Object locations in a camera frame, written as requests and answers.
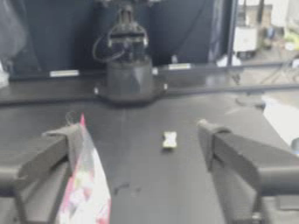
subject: wall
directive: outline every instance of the wall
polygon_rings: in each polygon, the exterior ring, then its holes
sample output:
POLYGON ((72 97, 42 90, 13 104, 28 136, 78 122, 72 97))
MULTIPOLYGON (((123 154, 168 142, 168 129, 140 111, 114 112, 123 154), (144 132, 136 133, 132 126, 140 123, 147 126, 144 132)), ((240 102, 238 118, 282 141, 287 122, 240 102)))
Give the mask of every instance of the wall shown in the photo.
MULTIPOLYGON (((115 21, 118 10, 104 9, 92 0, 23 1, 32 51, 42 70, 90 70, 104 67, 94 61, 91 48, 98 36, 115 21)), ((207 63, 212 60, 212 12, 211 0, 167 0, 152 8, 138 8, 136 18, 150 33, 148 52, 156 65, 170 63, 174 54, 180 62, 207 63)), ((226 44, 223 38, 226 32, 220 31, 220 43, 226 44)))

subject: plastic bag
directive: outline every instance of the plastic bag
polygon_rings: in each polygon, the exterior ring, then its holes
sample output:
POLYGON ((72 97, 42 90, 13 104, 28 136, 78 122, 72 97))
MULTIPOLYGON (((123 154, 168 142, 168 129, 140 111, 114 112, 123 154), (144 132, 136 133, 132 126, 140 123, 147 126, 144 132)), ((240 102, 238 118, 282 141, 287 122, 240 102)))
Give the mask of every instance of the plastic bag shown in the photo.
POLYGON ((99 153, 80 125, 83 143, 59 211, 60 224, 108 224, 111 196, 99 153))

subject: black table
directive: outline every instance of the black table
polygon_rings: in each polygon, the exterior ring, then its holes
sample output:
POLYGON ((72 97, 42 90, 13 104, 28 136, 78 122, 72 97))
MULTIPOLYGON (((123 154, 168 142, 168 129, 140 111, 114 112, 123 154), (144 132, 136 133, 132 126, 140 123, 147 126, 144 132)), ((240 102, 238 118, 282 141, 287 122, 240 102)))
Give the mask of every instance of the black table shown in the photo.
MULTIPOLYGON (((3 89, 0 101, 39 98, 40 92, 70 95, 92 83, 64 80, 55 87, 47 81, 25 82, 3 89)), ((204 118, 227 125, 240 135, 286 147, 262 112, 242 108, 235 99, 232 94, 190 96, 164 99, 142 108, 111 108, 95 101, 1 107, 1 147, 63 126, 68 112, 84 113, 112 194, 111 224, 222 224, 196 122, 204 118), (179 148, 174 153, 162 151, 166 131, 178 132, 179 148)))

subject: black tabletop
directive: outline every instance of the black tabletop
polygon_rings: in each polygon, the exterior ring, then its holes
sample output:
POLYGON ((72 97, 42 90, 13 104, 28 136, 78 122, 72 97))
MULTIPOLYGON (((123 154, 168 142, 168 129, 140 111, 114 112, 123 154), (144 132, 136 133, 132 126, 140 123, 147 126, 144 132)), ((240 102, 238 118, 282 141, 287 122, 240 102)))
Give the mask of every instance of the black tabletop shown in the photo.
MULTIPOLYGON (((87 84, 78 80, 63 85, 71 89, 87 84)), ((21 92, 11 87, 3 93, 11 100, 25 97, 25 92, 34 98, 36 88, 54 94, 62 91, 46 82, 27 82, 21 92)), ((262 112, 242 108, 235 99, 232 94, 190 96, 142 108, 111 108, 95 101, 1 107, 1 147, 63 126, 71 111, 74 116, 84 113, 112 194, 111 224, 222 224, 196 122, 204 118, 243 136, 286 147, 262 112), (179 147, 172 153, 162 151, 166 131, 178 132, 179 147)))

